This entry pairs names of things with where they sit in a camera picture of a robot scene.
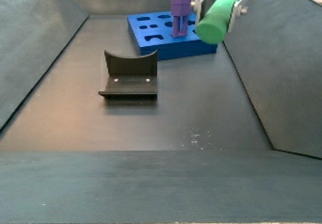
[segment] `gray floor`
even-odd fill
[[[125,17],[93,18],[4,131],[0,151],[270,150],[226,49],[159,62],[157,104],[109,105],[103,50],[135,54]]]
[[[135,105],[97,94],[105,49],[135,54],[123,17],[86,23],[2,133],[0,222],[322,222],[322,162],[272,150],[223,46],[161,62]]]

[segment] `green object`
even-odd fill
[[[197,26],[202,41],[218,44],[225,40],[232,10],[238,0],[217,0]]]

